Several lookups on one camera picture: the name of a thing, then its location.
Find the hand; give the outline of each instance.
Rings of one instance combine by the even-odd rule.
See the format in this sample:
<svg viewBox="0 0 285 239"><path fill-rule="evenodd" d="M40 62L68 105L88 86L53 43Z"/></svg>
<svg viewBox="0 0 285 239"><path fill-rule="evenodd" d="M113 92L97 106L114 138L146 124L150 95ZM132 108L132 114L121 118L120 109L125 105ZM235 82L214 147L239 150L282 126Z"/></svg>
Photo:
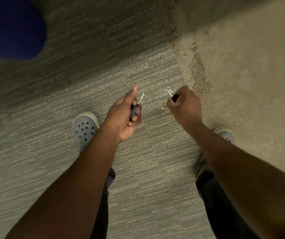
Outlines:
<svg viewBox="0 0 285 239"><path fill-rule="evenodd" d="M134 85L129 93L117 100L109 109L107 118L103 123L104 126L108 126L111 131L118 134L119 142L129 138L141 122L141 106L138 106L136 115L132 121L129 121L131 105L137 105L137 90L138 86Z"/></svg>
<svg viewBox="0 0 285 239"><path fill-rule="evenodd" d="M177 102L168 99L167 107L176 121L185 129L195 124L202 124L200 98L188 86L183 86L176 92L179 95Z"/></svg>

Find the person's right arm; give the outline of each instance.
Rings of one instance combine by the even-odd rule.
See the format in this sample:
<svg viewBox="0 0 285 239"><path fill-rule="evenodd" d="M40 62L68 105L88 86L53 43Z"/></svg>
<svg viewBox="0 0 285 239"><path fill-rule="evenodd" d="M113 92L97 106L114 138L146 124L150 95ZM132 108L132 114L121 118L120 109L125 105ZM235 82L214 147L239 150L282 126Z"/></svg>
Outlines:
<svg viewBox="0 0 285 239"><path fill-rule="evenodd" d="M187 86L167 106L194 138L212 171L248 225L261 237L285 238L285 173L227 142L203 123L201 103Z"/></svg>

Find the person's left arm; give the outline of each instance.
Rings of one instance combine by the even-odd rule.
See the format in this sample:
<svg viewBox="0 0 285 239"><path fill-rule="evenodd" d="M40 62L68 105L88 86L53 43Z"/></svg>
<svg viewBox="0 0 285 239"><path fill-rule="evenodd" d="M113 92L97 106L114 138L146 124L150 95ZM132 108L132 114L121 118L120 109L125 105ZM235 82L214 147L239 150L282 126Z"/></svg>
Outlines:
<svg viewBox="0 0 285 239"><path fill-rule="evenodd" d="M141 121L136 105L137 86L116 101L107 118L78 159L38 198L7 234L12 238L90 238L105 180L119 143Z"/></svg>

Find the forearm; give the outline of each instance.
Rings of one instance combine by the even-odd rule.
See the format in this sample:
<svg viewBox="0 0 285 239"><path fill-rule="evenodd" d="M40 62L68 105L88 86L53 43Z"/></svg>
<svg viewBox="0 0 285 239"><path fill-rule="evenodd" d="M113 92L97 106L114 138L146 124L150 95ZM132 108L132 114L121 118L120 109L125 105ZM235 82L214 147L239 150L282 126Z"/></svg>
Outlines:
<svg viewBox="0 0 285 239"><path fill-rule="evenodd" d="M102 126L7 238L89 238L118 143L118 134Z"/></svg>
<svg viewBox="0 0 285 239"><path fill-rule="evenodd" d="M245 221L265 238L285 238L285 173L244 152L202 123L186 131Z"/></svg>

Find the floor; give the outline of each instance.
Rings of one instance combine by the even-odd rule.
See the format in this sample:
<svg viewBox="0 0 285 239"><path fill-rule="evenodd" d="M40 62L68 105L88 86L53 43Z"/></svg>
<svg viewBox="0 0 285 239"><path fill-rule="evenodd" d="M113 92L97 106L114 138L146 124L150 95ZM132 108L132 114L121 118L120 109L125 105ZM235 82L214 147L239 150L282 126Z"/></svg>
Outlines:
<svg viewBox="0 0 285 239"><path fill-rule="evenodd" d="M70 126L138 83L144 122L113 163L108 238L214 238L196 193L198 146L163 112L187 83L204 122L285 171L285 0L33 0L36 59L0 61L0 238L77 158Z"/></svg>

